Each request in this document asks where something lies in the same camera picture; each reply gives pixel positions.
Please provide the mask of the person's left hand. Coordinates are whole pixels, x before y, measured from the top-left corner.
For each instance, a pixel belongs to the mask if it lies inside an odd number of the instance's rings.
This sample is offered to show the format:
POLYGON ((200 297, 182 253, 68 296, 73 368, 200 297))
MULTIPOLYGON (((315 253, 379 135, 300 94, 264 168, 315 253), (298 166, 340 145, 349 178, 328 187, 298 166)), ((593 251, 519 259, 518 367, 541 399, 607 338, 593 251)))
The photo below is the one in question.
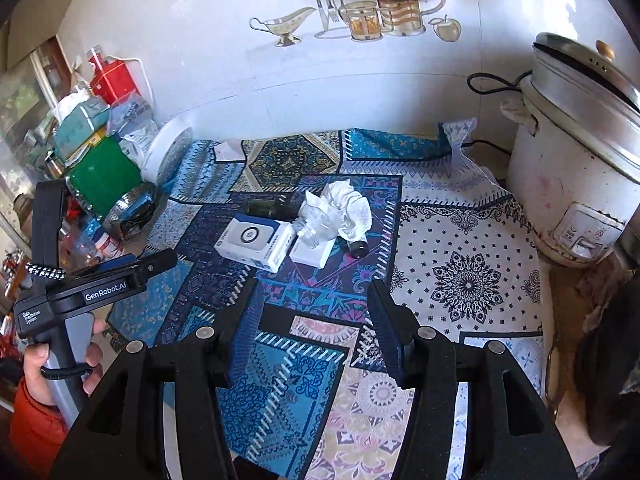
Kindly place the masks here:
MULTIPOLYGON (((36 402, 53 408, 56 402, 46 378, 41 374, 41 369, 48 359, 49 346, 47 344, 31 344, 28 346, 23 360, 24 381, 26 390, 36 402)), ((84 390, 87 394, 93 392, 103 376, 102 359, 103 352, 101 348, 94 342, 89 344, 85 360, 92 368, 92 372, 84 379, 84 390)))

